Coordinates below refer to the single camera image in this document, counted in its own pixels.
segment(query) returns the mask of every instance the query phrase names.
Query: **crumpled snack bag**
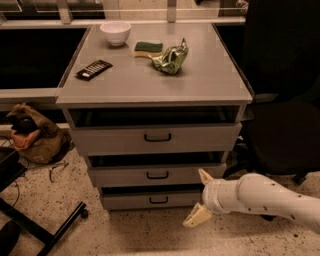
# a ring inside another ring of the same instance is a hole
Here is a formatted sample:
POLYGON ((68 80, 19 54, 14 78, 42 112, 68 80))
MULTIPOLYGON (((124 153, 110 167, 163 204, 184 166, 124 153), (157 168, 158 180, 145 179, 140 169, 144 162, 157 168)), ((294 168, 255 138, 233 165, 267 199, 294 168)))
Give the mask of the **crumpled snack bag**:
POLYGON ((181 45, 169 47, 163 55, 154 57, 151 60, 157 70, 174 75, 181 68, 188 55, 188 50, 189 47, 183 38, 181 45))

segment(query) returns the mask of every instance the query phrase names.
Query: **drawer handle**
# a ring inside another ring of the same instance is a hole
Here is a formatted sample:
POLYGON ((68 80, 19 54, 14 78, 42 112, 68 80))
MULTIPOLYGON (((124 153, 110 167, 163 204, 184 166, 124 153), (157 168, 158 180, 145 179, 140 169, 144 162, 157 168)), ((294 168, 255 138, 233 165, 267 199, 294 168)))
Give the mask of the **drawer handle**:
POLYGON ((153 201, 151 197, 149 197, 150 204, 166 204, 168 203, 168 197, 166 196, 165 200, 163 201, 153 201))
POLYGON ((149 172, 147 172, 147 178, 149 180, 161 180, 161 179, 166 179, 169 177, 169 172, 167 171, 166 174, 164 176, 158 176, 158 177, 155 177, 155 176, 150 176, 149 172))
POLYGON ((144 135, 144 140, 147 142, 165 142, 165 141, 170 141, 171 140, 171 133, 168 134, 168 138, 164 138, 164 139, 149 139, 148 135, 145 134, 144 135))

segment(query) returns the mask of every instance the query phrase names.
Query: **green sponge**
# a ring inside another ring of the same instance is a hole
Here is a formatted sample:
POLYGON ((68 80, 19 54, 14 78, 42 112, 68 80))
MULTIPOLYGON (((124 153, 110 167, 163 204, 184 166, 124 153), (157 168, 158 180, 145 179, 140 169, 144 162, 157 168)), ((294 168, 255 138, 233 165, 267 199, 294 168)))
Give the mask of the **green sponge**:
POLYGON ((162 48, 162 43, 138 42, 134 48, 134 57, 158 57, 162 55, 162 48))

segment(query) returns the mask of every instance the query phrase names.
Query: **white bowl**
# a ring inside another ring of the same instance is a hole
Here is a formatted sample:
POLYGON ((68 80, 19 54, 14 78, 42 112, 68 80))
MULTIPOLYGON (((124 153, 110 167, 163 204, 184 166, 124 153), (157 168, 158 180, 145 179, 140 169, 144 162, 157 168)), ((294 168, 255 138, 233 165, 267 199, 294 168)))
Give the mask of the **white bowl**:
POLYGON ((105 39, 113 46, 123 45, 130 34, 131 25, 124 21, 109 21, 100 26, 105 39))

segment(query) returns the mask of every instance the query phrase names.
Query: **black cushion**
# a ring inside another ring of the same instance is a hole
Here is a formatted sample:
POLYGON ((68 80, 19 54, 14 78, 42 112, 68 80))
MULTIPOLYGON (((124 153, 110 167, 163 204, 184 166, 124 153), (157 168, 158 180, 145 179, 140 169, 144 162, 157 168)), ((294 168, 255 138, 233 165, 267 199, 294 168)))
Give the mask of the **black cushion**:
POLYGON ((258 168, 285 175, 320 171, 320 110, 300 102, 255 104, 255 118, 245 123, 244 136, 258 168))
POLYGON ((319 0, 250 0, 240 68, 255 93, 288 100, 313 85, 320 69, 319 13, 319 0))

